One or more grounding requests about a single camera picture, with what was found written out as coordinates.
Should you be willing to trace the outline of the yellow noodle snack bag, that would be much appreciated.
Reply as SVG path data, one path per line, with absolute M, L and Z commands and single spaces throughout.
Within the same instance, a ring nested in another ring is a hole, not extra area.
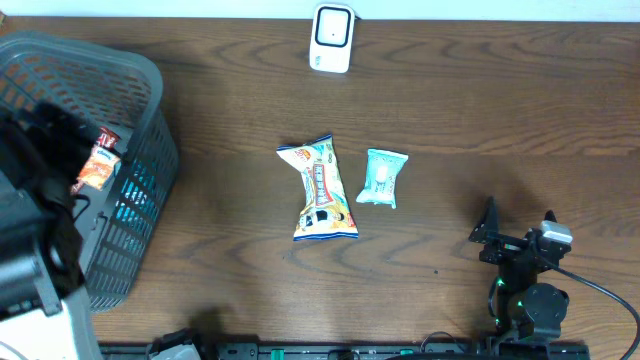
M 339 172 L 333 136 L 327 134 L 300 146 L 283 145 L 277 155 L 296 169 L 305 191 L 293 240 L 354 238 L 359 232 Z

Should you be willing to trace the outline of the teal wet wipes pack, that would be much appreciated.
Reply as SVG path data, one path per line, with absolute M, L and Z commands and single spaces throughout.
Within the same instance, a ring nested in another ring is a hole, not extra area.
M 356 197 L 357 203 L 390 205 L 396 209 L 396 180 L 407 162 L 407 154 L 370 148 L 363 190 Z

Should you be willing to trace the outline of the red chocolate bar wrapper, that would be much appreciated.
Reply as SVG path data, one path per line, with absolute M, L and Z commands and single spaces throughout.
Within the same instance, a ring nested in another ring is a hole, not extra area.
M 117 155 L 116 151 L 115 151 L 115 147 L 116 147 L 116 145 L 118 144 L 118 142 L 120 140 L 121 140 L 121 138 L 120 138 L 120 136 L 118 134 L 116 134 L 115 132 L 111 131 L 110 129 L 108 129 L 108 128 L 104 127 L 104 126 L 101 126 L 100 127 L 100 135 L 99 135 L 98 139 L 96 140 L 96 144 L 94 146 L 100 146 L 102 148 L 105 148 L 105 149 L 111 151 L 115 155 Z M 70 188 L 71 194 L 72 195 L 78 194 L 80 192 L 80 190 L 84 186 L 85 186 L 84 184 L 80 183 L 77 180 L 76 183 L 74 185 L 72 185 L 71 188 Z

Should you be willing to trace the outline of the orange tissue pack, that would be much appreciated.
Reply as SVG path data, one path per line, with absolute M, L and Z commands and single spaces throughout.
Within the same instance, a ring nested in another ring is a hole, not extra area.
M 120 158 L 117 155 L 100 146 L 94 146 L 88 160 L 79 172 L 77 180 L 84 185 L 102 191 L 119 163 Z

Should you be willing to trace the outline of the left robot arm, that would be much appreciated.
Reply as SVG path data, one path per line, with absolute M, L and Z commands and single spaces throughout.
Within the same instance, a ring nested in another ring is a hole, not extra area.
M 97 127 L 47 102 L 1 111 L 1 356 L 99 359 L 71 193 Z

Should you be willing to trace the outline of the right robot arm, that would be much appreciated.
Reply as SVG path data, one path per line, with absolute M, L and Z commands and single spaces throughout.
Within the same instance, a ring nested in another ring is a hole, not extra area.
M 561 335 L 569 296 L 557 287 L 538 280 L 538 275 L 557 266 L 571 251 L 571 230 L 546 212 L 537 227 L 521 237 L 499 230 L 495 200 L 486 208 L 469 235 L 484 246 L 479 260 L 498 267 L 488 295 L 488 310 L 496 320 L 496 334 L 483 341 L 491 356 L 549 359 L 551 342 Z

